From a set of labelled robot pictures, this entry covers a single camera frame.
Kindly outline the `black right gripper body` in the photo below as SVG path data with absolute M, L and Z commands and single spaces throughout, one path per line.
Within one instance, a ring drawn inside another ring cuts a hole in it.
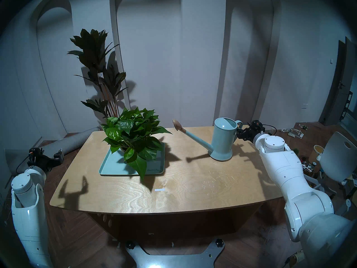
M 248 133 L 247 140 L 250 142 L 254 142 L 254 138 L 257 135 L 265 134 L 265 127 L 259 120 L 253 120 L 250 123 L 247 123 Z

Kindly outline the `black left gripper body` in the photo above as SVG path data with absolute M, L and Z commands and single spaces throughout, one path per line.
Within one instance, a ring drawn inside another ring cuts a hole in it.
M 56 160 L 45 155 L 31 155 L 28 160 L 28 167 L 39 167 L 42 170 L 52 170 L 56 167 Z

